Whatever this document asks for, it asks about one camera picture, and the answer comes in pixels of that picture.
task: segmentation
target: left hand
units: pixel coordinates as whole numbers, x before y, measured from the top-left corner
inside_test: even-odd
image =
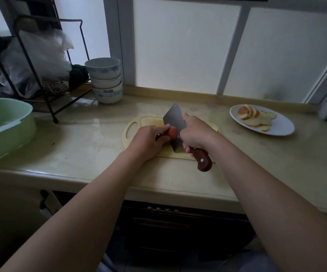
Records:
[[[162,145],[170,141],[169,136],[161,136],[156,140],[158,134],[169,128],[170,124],[162,127],[144,126],[139,128],[126,151],[137,155],[142,162],[145,162],[157,155],[161,151]]]

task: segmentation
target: white plastic bag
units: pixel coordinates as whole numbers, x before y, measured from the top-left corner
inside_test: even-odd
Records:
[[[37,33],[20,31],[19,34],[40,81],[42,77],[69,80],[71,65],[66,60],[65,51],[74,47],[70,38],[63,31],[58,29]],[[0,54],[0,60],[20,96],[30,98],[39,90],[16,37]],[[2,72],[0,83],[5,86],[6,93],[13,95],[13,90]]]

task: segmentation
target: cleaver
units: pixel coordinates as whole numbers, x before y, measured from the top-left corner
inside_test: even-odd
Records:
[[[186,122],[182,118],[182,111],[177,103],[175,103],[169,111],[163,117],[163,122],[166,124],[170,124],[174,126],[178,130],[178,136],[176,140],[171,140],[170,144],[174,151],[182,145],[183,141],[180,138],[180,132],[186,128]],[[207,172],[212,167],[212,161],[205,150],[199,148],[190,147],[191,153],[193,157],[197,161],[197,168],[202,172]]]

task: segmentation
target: plate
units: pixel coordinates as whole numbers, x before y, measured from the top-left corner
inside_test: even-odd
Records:
[[[295,130],[295,127],[294,127],[292,121],[290,121],[284,115],[282,115],[276,111],[273,111],[271,109],[267,109],[267,108],[264,108],[261,106],[256,106],[256,105],[249,105],[249,106],[251,106],[255,109],[258,109],[260,111],[262,110],[265,112],[272,112],[272,113],[276,114],[277,117],[272,120],[270,129],[266,132],[261,131],[259,128],[250,127],[250,126],[246,125],[243,120],[241,120],[239,118],[238,109],[240,109],[241,106],[242,105],[235,105],[235,106],[231,107],[230,115],[237,123],[239,123],[240,125],[243,125],[244,127],[248,128],[248,129],[251,129],[251,130],[259,132],[259,133],[268,134],[270,136],[289,136]]]

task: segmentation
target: kitchen counter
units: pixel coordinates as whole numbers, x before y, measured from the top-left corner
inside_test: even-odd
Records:
[[[50,114],[35,113],[35,138],[0,159],[0,181],[41,187],[51,183],[51,189],[78,192],[124,150],[122,132],[131,119],[142,114],[162,117],[175,103],[124,95],[116,104],[103,105],[89,97],[59,113],[59,124],[53,123]],[[273,137],[236,123],[229,115],[230,105],[178,103],[184,112],[219,126],[259,165],[327,214],[326,122],[315,114],[280,111],[296,131],[288,137]],[[126,199],[243,213],[217,164],[207,173],[196,167],[196,161],[154,157],[134,177]]]

